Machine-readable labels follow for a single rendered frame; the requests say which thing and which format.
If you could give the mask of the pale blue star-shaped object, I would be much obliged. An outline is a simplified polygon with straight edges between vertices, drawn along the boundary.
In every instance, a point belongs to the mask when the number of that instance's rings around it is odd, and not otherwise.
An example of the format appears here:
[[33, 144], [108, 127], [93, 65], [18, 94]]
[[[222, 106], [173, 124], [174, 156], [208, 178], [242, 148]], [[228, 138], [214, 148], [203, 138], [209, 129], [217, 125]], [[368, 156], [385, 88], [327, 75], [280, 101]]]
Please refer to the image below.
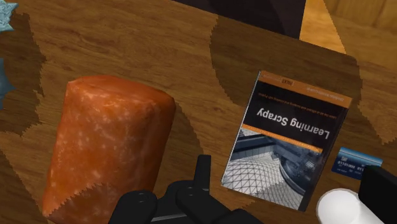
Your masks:
[[11, 84], [4, 71], [4, 59], [0, 58], [0, 109], [3, 109], [3, 100], [6, 94], [15, 87]]
[[0, 0], [0, 32], [13, 31], [10, 25], [13, 10], [18, 7], [18, 3], [8, 3]]

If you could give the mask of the blue bank card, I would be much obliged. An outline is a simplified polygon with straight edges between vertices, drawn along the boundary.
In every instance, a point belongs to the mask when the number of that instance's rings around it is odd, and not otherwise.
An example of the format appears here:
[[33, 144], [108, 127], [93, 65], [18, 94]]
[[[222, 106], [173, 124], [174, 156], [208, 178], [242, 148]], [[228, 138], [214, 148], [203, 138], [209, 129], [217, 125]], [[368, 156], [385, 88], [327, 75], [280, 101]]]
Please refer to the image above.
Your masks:
[[365, 153], [341, 147], [332, 171], [350, 178], [360, 180], [367, 165], [381, 166], [383, 159]]

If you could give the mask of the orange speckled salami sausage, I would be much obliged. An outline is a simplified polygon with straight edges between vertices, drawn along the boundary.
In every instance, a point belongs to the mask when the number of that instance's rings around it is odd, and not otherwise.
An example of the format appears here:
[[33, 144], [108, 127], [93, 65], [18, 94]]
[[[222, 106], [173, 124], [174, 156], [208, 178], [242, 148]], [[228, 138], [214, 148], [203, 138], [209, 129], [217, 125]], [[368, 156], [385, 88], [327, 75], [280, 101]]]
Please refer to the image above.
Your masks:
[[116, 76], [66, 86], [43, 215], [55, 224], [107, 224], [127, 192], [154, 189], [176, 103]]

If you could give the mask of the wooden table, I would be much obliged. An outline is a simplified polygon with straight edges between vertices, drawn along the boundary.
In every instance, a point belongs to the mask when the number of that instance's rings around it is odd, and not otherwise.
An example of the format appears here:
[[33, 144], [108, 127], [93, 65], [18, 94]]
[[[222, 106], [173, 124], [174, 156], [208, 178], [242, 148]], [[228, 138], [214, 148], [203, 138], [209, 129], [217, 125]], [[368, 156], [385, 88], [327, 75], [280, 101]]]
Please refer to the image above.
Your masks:
[[[345, 146], [383, 159], [397, 174], [397, 71], [344, 53], [326, 0], [307, 0], [300, 39], [173, 0], [16, 0], [0, 58], [15, 86], [0, 110], [0, 224], [48, 224], [38, 202], [46, 182], [66, 83], [113, 74], [165, 90], [175, 126], [155, 191], [193, 174], [212, 155], [211, 192], [272, 224], [317, 224], [319, 197], [359, 183], [331, 171]], [[260, 69], [352, 97], [352, 106], [305, 213], [220, 185]]]

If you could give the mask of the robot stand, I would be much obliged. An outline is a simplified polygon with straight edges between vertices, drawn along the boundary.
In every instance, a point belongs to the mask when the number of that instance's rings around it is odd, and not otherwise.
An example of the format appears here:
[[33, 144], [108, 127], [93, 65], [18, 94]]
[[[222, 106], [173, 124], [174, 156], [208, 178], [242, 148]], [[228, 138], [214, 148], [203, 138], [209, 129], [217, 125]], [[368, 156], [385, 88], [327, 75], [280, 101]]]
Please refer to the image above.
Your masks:
[[173, 0], [298, 39], [306, 0]]

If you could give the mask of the black box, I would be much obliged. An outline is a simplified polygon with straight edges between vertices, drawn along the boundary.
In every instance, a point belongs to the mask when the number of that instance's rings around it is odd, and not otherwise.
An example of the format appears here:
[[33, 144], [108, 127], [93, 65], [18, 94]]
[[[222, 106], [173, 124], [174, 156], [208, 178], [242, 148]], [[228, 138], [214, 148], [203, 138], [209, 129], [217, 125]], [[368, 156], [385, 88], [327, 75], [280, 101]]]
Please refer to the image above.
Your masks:
[[358, 197], [384, 224], [397, 224], [397, 176], [379, 166], [367, 165]]

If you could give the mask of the white cylinder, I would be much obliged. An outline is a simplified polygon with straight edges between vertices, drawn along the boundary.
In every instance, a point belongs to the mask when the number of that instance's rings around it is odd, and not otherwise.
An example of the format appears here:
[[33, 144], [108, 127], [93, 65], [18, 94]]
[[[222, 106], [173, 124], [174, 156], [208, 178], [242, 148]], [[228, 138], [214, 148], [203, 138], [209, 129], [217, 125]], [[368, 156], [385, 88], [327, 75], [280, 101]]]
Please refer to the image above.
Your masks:
[[320, 224], [385, 224], [359, 200], [356, 192], [345, 188], [323, 194], [316, 214]]

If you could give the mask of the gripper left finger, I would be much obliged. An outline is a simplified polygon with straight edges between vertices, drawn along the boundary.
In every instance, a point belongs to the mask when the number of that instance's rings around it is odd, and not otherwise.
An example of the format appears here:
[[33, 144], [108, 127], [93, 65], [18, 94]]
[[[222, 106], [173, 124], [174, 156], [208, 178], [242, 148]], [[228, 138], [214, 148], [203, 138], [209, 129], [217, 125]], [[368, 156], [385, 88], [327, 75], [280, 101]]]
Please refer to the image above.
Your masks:
[[150, 224], [157, 210], [157, 197], [147, 190], [125, 193], [118, 200], [108, 224]]

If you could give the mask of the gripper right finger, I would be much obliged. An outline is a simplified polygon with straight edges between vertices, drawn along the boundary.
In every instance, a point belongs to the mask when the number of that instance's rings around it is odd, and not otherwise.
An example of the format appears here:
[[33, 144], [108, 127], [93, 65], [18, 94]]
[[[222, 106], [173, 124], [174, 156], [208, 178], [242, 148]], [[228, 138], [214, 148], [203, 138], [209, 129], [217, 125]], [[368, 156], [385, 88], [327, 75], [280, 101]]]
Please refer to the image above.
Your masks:
[[209, 193], [211, 156], [199, 155], [192, 186], [178, 190], [176, 205], [195, 224], [264, 224], [244, 209], [230, 210]]

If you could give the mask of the black and orange book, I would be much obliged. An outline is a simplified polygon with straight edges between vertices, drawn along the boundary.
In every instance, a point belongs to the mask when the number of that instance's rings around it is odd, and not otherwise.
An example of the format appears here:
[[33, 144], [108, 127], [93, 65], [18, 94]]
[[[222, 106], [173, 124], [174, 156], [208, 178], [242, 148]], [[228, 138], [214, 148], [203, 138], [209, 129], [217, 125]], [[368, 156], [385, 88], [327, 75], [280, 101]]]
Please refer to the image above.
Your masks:
[[352, 99], [261, 71], [222, 186], [305, 211]]

